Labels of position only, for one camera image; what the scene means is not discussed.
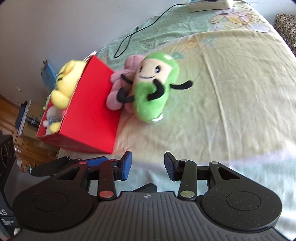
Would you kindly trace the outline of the white power strip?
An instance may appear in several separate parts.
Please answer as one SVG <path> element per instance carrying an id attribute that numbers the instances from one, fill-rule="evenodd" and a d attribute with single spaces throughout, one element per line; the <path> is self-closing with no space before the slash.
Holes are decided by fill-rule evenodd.
<path id="1" fill-rule="evenodd" d="M 217 9 L 230 9 L 234 6 L 233 0 L 190 0 L 186 3 L 186 8 L 190 12 L 209 11 Z"/>

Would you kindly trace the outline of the green bean plush toy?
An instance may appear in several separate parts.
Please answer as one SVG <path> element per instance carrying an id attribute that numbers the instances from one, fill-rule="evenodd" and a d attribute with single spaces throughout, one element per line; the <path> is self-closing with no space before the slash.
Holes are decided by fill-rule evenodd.
<path id="1" fill-rule="evenodd" d="M 155 123 L 163 118 L 163 110 L 172 89 L 185 90 L 193 86 L 188 80 L 177 84 L 179 64 L 169 54 L 161 51 L 147 55 L 135 73 L 131 93 L 121 87 L 116 99 L 122 104 L 132 104 L 134 114 L 144 123 Z"/>

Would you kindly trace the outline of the white plush bunny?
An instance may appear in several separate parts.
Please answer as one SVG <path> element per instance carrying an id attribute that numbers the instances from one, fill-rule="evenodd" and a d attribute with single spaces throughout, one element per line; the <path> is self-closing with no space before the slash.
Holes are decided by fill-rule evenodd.
<path id="1" fill-rule="evenodd" d="M 66 109 L 59 109 L 54 105 L 47 109 L 46 119 L 43 121 L 43 127 L 46 129 L 45 135 L 51 135 L 60 130 L 65 113 Z"/>

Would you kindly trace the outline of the pastel cartoon bed sheet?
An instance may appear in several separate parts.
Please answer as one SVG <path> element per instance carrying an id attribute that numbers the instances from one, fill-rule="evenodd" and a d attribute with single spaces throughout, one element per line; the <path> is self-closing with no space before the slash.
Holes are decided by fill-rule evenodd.
<path id="1" fill-rule="evenodd" d="M 175 7 L 141 26 L 131 41 L 118 38 L 98 56 L 114 70 L 133 54 L 163 51 L 180 65 L 163 119 L 147 125 L 123 112 L 112 157 L 133 154 L 128 180 L 117 191 L 154 183 L 177 191 L 164 153 L 206 165 L 221 162 L 278 194 L 277 229 L 295 238 L 295 56 L 255 9 L 237 1 L 231 10 L 190 13 Z"/>

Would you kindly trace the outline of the blue notebook with clips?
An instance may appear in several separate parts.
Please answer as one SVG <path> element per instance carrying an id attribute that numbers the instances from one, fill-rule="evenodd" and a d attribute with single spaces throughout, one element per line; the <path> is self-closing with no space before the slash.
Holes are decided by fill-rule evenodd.
<path id="1" fill-rule="evenodd" d="M 47 60 L 43 61 L 41 69 L 41 77 L 48 90 L 48 94 L 56 88 L 57 73 Z"/>

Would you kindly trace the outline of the red cardboard box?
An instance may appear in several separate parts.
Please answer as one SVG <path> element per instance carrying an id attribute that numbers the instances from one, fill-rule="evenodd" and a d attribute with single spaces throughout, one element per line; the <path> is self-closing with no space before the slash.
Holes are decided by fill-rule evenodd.
<path id="1" fill-rule="evenodd" d="M 111 154 L 121 115 L 119 110 L 106 107 L 112 74 L 99 58 L 90 57 L 58 132 L 48 135 L 46 128 L 40 125 L 37 138 L 66 150 Z"/>

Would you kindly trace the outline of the yellow tiger plush toy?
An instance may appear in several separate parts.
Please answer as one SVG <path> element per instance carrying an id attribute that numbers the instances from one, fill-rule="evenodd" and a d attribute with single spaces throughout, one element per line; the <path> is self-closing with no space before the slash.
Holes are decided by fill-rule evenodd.
<path id="1" fill-rule="evenodd" d="M 59 109 L 68 108 L 85 66 L 85 61 L 71 60 L 60 69 L 56 78 L 56 88 L 50 94 L 52 106 Z"/>

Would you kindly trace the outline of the patterned cloth covered table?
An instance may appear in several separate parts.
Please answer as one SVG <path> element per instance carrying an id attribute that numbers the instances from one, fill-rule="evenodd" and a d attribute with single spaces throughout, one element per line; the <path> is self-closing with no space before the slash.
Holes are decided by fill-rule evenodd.
<path id="1" fill-rule="evenodd" d="M 296 32 L 296 15 L 278 14 L 275 17 L 274 28 L 284 39 L 286 44 L 296 54 L 295 50 L 295 32 Z"/>

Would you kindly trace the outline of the pink plush teddy bear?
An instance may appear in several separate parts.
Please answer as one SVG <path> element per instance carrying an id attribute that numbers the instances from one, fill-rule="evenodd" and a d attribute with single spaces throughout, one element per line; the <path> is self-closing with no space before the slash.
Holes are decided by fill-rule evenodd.
<path id="1" fill-rule="evenodd" d="M 124 68 L 111 75 L 110 81 L 112 83 L 112 88 L 106 99 L 106 106 L 108 109 L 119 110 L 125 108 L 127 112 L 133 113 L 132 103 L 120 103 L 117 99 L 117 94 L 122 87 L 127 94 L 130 94 L 137 68 L 144 58 L 144 55 L 131 55 L 127 57 Z"/>

